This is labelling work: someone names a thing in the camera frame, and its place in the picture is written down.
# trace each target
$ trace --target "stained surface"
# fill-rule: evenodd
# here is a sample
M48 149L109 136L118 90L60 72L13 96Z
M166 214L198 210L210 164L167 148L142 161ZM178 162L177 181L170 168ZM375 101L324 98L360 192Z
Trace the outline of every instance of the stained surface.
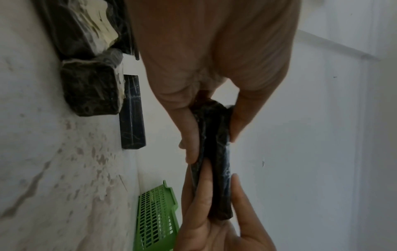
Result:
M60 62L30 1L0 4L2 250L131 250L139 186L117 115L64 101Z

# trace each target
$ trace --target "green basket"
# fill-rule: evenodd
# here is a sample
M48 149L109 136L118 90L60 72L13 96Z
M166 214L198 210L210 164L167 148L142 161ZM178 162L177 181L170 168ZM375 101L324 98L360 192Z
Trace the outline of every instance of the green basket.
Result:
M139 196L134 251L168 251L174 248L179 225L174 190L163 185Z

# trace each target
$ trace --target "skin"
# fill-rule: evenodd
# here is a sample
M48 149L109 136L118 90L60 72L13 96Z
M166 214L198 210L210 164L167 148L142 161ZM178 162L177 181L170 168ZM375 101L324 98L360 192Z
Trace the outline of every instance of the skin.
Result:
M199 154L189 107L226 78L239 88L234 142L287 74L300 0L128 0L150 87L182 136L186 161Z
M174 251L275 251L276 248L259 221L245 195L237 175L232 176L232 203L241 234L238 236L230 221L208 218L212 204L213 179L211 163L203 162L200 180L193 195L190 168L187 169L182 191L183 224Z

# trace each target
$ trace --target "human hand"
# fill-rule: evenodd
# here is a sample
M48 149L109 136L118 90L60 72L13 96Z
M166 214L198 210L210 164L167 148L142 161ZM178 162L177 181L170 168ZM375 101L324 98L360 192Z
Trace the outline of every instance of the human hand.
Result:
M237 175L232 176L231 189L240 236L236 234L230 221L208 218L213 196L210 161L204 159L196 196L193 196L190 168L187 168L182 190L183 223L178 232L174 251L276 250L245 195Z
M255 117L289 66L301 0L126 0L150 87L182 136L186 161L199 155L189 107L226 78L240 89L230 140Z

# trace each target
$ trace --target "plastic crate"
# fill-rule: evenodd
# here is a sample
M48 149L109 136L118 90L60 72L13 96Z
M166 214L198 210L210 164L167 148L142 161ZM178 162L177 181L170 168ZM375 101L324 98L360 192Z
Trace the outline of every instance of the plastic crate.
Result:
M163 185L139 196L134 251L172 250L179 231L174 190Z

